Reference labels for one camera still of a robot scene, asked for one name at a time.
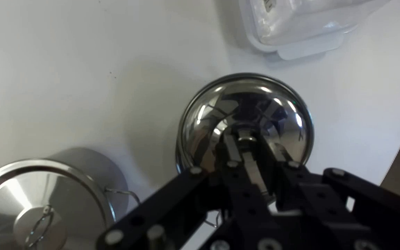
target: white surface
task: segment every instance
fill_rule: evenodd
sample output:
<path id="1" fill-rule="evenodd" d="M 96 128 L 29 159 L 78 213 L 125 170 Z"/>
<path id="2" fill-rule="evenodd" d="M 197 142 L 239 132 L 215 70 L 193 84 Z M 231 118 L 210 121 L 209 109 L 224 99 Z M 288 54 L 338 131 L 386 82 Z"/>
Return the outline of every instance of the white surface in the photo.
<path id="1" fill-rule="evenodd" d="M 175 177 L 188 102 L 240 71 L 279 78 L 307 102 L 311 171 L 384 179 L 400 147 L 400 0 L 339 50 L 295 63 L 256 53 L 234 2 L 0 0 L 0 167 L 88 146 L 147 197 Z"/>
<path id="2" fill-rule="evenodd" d="M 297 60 L 302 57 L 310 57 L 320 53 L 327 53 L 340 47 L 349 32 L 335 32 L 322 36 L 317 36 L 309 41 L 300 41 L 278 47 L 277 53 L 282 60 Z"/>

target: metal lid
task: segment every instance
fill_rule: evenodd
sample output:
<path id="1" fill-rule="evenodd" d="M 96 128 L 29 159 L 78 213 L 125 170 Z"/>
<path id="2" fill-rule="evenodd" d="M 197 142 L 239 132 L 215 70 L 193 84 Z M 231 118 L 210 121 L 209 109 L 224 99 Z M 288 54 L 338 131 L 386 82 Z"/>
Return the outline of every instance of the metal lid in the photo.
<path id="1" fill-rule="evenodd" d="M 271 147 L 284 146 L 295 161 L 310 157 L 314 129 L 300 96 L 274 78 L 235 74 L 207 85 L 185 110 L 177 141 L 178 170 L 214 171 L 221 134 L 240 127 L 260 131 Z"/>
<path id="2" fill-rule="evenodd" d="M 0 168 L 0 250 L 93 249 L 111 224 L 102 191 L 79 171 L 49 160 Z"/>

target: stainless steel bowl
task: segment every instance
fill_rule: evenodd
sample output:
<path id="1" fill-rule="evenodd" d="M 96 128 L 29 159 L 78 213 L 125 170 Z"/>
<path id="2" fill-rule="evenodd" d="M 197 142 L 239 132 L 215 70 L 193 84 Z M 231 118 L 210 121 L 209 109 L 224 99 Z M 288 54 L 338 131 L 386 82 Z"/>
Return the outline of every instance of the stainless steel bowl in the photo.
<path id="1" fill-rule="evenodd" d="M 235 74 L 203 88 L 189 103 L 177 141 L 178 171 L 214 171 L 214 149 L 228 128 L 257 129 L 268 145 L 281 145 L 295 161 L 310 157 L 314 131 L 300 96 L 284 82 L 259 74 Z"/>
<path id="2" fill-rule="evenodd" d="M 120 168 L 88 149 L 0 168 L 0 250 L 93 249 L 97 236 L 125 216 Z"/>

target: screw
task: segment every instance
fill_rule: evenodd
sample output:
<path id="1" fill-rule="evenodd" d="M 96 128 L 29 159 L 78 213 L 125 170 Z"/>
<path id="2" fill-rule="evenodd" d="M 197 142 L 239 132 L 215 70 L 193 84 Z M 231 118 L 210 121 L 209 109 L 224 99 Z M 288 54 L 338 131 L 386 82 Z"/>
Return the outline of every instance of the screw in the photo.
<path id="1" fill-rule="evenodd" d="M 210 250 L 229 250 L 229 245 L 225 241 L 215 241 L 213 242 Z"/>
<path id="2" fill-rule="evenodd" d="M 288 161 L 288 166 L 292 167 L 292 168 L 299 168 L 299 167 L 300 167 L 300 163 L 297 163 L 297 161 Z"/>
<path id="3" fill-rule="evenodd" d="M 346 175 L 346 172 L 345 172 L 343 170 L 339 170 L 339 168 L 331 170 L 331 174 L 332 174 L 334 177 L 345 177 L 345 175 Z"/>
<path id="4" fill-rule="evenodd" d="M 153 225 L 147 232 L 146 236 L 149 241 L 157 241 L 164 238 L 164 228 L 161 225 Z"/>
<path id="5" fill-rule="evenodd" d="M 261 239 L 257 245 L 257 250 L 282 250 L 282 245 L 275 239 Z"/>
<path id="6" fill-rule="evenodd" d="M 229 168 L 236 168 L 236 167 L 239 167 L 239 163 L 236 163 L 236 161 L 228 161 L 227 166 L 228 166 Z"/>
<path id="7" fill-rule="evenodd" d="M 43 210 L 45 214 L 49 214 L 52 211 L 53 211 L 52 206 L 46 206 L 45 210 Z"/>
<path id="8" fill-rule="evenodd" d="M 239 142 L 257 142 L 257 139 L 252 135 L 252 131 L 249 129 L 239 129 Z"/>
<path id="9" fill-rule="evenodd" d="M 159 224 L 153 225 L 146 232 L 147 241 L 149 241 L 149 249 L 150 250 L 160 250 L 165 249 L 168 245 L 164 228 Z"/>
<path id="10" fill-rule="evenodd" d="M 193 168 L 189 168 L 189 172 L 190 172 L 192 175 L 200 175 L 203 171 L 202 171 L 202 168 L 199 168 L 199 167 L 193 167 Z"/>
<path id="11" fill-rule="evenodd" d="M 364 241 L 364 239 L 356 241 L 354 249 L 356 250 L 381 250 L 375 243 L 370 241 Z"/>
<path id="12" fill-rule="evenodd" d="M 118 245 L 122 239 L 124 234 L 118 229 L 114 229 L 104 236 L 104 242 L 109 246 Z"/>

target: shiny metal dome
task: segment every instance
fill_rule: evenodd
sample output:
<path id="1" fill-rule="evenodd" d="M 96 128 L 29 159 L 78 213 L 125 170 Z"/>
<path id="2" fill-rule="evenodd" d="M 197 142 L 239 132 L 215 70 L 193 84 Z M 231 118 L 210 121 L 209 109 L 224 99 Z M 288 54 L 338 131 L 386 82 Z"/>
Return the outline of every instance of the shiny metal dome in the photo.
<path id="1" fill-rule="evenodd" d="M 178 171 L 214 171 L 214 150 L 222 132 L 238 127 L 259 131 L 271 149 L 284 146 L 295 161 L 310 157 L 314 131 L 300 96 L 274 78 L 235 74 L 203 88 L 185 110 L 177 141 Z"/>

